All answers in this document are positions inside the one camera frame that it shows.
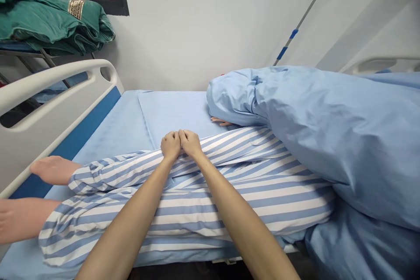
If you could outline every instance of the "green towel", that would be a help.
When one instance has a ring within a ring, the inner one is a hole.
[[[50,55],[84,55],[115,38],[102,6],[89,0],[0,0],[0,42],[24,41]]]

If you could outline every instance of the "striped pajamas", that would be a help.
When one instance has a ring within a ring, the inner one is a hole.
[[[246,127],[201,140],[203,152],[247,200],[274,235],[325,222],[333,210],[331,185],[300,164],[273,133]],[[39,234],[45,262],[82,263],[127,200],[162,161],[161,150],[106,158],[81,167]],[[174,163],[140,255],[154,251],[232,246],[196,164]]]

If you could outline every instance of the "hospital room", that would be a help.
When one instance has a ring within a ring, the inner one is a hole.
[[[420,0],[0,0],[0,279],[420,279]]]

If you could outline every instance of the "bare foot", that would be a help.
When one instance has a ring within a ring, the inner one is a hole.
[[[216,117],[212,117],[211,121],[214,122],[214,123],[221,122],[220,126],[222,126],[222,127],[233,125],[233,123],[231,123],[231,122],[227,122],[226,120],[218,119]]]
[[[60,203],[42,198],[0,199],[0,244],[37,237]]]
[[[73,173],[82,165],[59,156],[44,157],[32,163],[31,172],[51,185],[66,186]]]

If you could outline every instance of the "iv pole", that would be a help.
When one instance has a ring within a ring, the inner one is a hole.
[[[274,62],[273,66],[276,66],[277,63],[279,62],[279,60],[281,59],[281,57],[283,57],[284,53],[286,52],[287,48],[289,47],[290,42],[292,41],[293,37],[298,33],[300,26],[302,25],[303,21],[305,20],[306,16],[308,15],[309,11],[312,9],[312,7],[314,6],[316,0],[312,0],[311,4],[309,5],[309,7],[307,8],[305,14],[303,15],[302,19],[300,20],[299,24],[297,25],[297,27],[293,30],[292,35],[290,35],[289,40],[287,41],[286,45],[283,47],[283,49],[281,50],[279,56],[277,57],[277,60]]]

